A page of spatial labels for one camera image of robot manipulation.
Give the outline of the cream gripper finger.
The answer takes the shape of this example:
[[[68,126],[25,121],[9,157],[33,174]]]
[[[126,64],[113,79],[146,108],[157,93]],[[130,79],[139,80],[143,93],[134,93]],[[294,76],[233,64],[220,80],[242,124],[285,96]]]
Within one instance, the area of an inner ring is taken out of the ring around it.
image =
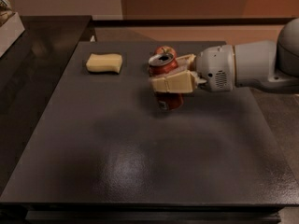
[[[192,93],[199,85],[206,84],[196,72],[185,70],[162,77],[152,77],[149,80],[155,92],[161,93]]]
[[[196,68],[196,56],[194,54],[187,54],[176,58],[179,70],[191,70]]]

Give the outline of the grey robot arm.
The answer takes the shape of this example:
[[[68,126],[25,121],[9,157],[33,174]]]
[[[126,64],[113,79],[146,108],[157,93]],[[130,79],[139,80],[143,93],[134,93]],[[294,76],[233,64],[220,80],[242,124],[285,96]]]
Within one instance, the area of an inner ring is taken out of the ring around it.
[[[221,45],[198,54],[174,56],[163,48],[149,58],[149,68],[167,63],[177,67],[150,75],[150,85],[161,93],[231,91],[252,87],[276,93],[297,93],[299,78],[299,19],[288,22],[276,42],[265,40],[241,45]]]

